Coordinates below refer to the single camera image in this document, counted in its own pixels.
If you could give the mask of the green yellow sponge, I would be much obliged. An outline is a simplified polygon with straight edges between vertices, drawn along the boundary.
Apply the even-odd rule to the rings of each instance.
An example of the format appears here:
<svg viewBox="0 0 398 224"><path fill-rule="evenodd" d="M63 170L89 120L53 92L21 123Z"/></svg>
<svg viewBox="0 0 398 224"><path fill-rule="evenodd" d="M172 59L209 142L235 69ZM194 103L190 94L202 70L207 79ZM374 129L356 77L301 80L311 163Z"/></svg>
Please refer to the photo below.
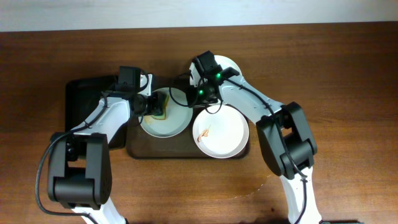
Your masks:
<svg viewBox="0 0 398 224"><path fill-rule="evenodd" d="M151 117L156 120L165 120L167 117L167 104L169 102L169 95L158 93L154 101L154 108Z"/></svg>

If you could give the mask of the white plate with sauce stain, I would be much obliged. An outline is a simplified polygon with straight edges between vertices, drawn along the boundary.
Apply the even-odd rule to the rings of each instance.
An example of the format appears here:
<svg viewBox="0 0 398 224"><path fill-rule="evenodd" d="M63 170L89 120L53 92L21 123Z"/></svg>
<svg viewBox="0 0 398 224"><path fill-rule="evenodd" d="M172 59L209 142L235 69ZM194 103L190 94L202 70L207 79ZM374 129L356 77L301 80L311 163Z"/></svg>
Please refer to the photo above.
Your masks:
<svg viewBox="0 0 398 224"><path fill-rule="evenodd" d="M163 120L145 116L141 128L151 136L157 138L170 138L181 133L191 122L193 109L183 107L169 97L165 108L166 117Z"/></svg>

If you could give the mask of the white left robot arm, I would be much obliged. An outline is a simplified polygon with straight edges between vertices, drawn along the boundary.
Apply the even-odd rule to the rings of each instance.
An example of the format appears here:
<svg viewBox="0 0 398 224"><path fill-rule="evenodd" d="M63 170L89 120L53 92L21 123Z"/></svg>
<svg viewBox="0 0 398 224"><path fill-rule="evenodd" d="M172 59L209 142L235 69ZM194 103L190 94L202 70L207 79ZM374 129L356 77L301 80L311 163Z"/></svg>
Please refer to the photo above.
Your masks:
<svg viewBox="0 0 398 224"><path fill-rule="evenodd" d="M167 100L156 92L106 91L81 124L52 136L42 158L49 161L49 199L66 208L63 216L82 217L86 223L127 223L110 198L109 142L132 116L164 115Z"/></svg>

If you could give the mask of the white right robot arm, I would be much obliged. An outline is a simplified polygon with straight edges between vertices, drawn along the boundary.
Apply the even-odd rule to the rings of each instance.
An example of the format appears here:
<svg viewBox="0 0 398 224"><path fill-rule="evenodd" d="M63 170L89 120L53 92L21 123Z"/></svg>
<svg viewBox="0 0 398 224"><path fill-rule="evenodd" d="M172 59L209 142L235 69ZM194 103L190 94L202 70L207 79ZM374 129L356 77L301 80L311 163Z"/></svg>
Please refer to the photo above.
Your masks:
<svg viewBox="0 0 398 224"><path fill-rule="evenodd" d="M317 144L303 109L296 102L274 101L229 67L215 73L190 72L195 98L215 96L252 121L261 154L282 182L290 223L321 223L312 174Z"/></svg>

